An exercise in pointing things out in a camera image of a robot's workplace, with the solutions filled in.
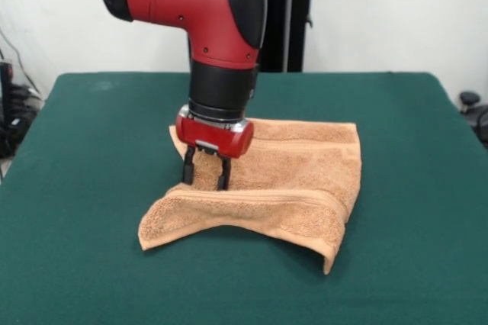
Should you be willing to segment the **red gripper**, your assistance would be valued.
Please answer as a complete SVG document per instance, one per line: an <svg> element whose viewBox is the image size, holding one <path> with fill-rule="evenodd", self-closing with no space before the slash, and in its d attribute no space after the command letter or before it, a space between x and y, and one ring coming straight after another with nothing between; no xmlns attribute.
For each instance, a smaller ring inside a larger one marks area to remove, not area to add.
<svg viewBox="0 0 488 325"><path fill-rule="evenodd" d="M208 121L193 115L188 105L183 105L176 118L178 139L187 144L184 156L182 182L192 185L194 181L194 154L196 147L212 150L221 155L222 171L217 180L217 190L229 188L232 159L247 153L254 136L254 124L249 119L236 123Z"/></svg>

